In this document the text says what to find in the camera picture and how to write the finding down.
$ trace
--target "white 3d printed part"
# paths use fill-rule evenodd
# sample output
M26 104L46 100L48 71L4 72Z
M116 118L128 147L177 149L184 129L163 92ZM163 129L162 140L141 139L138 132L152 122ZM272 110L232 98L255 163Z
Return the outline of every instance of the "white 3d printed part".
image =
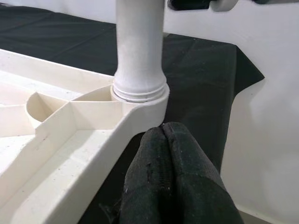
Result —
M76 223L131 138L164 119L111 76L0 50L0 223Z

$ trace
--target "black fabric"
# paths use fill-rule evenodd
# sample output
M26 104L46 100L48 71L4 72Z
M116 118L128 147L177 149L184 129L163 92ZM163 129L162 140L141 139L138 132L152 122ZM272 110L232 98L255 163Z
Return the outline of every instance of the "black fabric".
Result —
M125 177L120 224L243 224L219 172L180 123L148 130Z
M117 69L115 24L43 9L0 7L0 48L108 75ZM233 99L263 75L233 44L172 34L162 64L171 90L164 122L182 122L219 171ZM105 223L99 204L119 201L141 137L131 140L79 223Z
M119 223L174 223L173 181L167 139L160 128L152 128L127 171Z

